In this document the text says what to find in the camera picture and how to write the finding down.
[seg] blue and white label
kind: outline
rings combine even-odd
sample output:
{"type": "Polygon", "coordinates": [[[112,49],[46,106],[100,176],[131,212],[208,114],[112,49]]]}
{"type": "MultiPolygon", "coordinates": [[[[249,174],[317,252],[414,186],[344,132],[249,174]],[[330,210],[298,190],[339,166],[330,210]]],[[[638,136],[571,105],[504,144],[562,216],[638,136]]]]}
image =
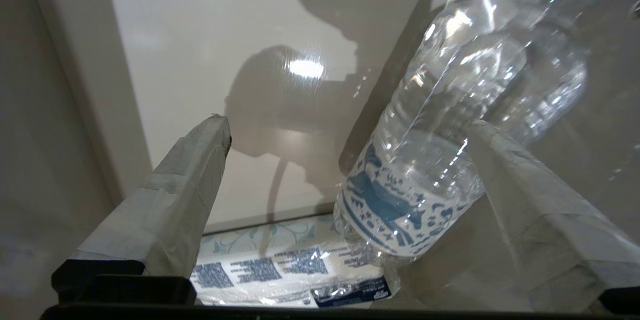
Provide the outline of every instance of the blue and white label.
{"type": "Polygon", "coordinates": [[[420,256],[455,222],[455,210],[394,174],[375,150],[370,140],[338,196],[339,206],[356,231],[382,251],[420,256]]]}

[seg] plastic wrap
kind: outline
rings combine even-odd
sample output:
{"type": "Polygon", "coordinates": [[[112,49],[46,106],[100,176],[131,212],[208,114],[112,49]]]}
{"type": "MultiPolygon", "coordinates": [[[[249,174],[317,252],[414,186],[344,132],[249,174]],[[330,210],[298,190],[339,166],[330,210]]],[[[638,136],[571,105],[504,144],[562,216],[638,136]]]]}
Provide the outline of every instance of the plastic wrap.
{"type": "Polygon", "coordinates": [[[391,297],[395,274],[348,249],[331,215],[202,238],[191,276],[205,305],[334,307],[391,297]]]}

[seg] tissue box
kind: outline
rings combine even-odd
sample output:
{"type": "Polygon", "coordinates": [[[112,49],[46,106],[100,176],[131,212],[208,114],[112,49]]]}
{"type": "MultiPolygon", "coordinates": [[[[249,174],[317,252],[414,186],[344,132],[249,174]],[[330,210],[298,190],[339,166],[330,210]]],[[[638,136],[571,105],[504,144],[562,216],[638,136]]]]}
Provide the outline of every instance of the tissue box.
{"type": "Polygon", "coordinates": [[[388,298],[387,278],[323,215],[204,236],[190,279],[205,305],[315,308],[388,298]]]}

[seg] bottle label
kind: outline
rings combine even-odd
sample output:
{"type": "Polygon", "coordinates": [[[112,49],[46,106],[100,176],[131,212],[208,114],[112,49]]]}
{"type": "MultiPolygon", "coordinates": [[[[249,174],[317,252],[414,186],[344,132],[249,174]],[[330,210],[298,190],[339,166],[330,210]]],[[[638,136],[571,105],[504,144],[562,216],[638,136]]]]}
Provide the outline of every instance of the bottle label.
{"type": "Polygon", "coordinates": [[[338,195],[347,220],[378,249],[402,257],[424,254],[455,222],[454,209],[428,201],[420,188],[386,167],[369,140],[338,195]]]}

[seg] plastic water bottle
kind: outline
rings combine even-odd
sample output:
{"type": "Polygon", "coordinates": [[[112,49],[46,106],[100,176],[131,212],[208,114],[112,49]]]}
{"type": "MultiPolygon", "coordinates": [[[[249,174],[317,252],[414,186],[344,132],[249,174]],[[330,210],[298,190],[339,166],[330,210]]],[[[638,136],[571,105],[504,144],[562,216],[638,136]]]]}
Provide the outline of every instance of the plastic water bottle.
{"type": "Polygon", "coordinates": [[[527,145],[586,85],[570,26],[591,0],[459,0],[425,38],[334,207],[354,248],[403,265],[485,191],[466,128],[483,119],[527,145]]]}

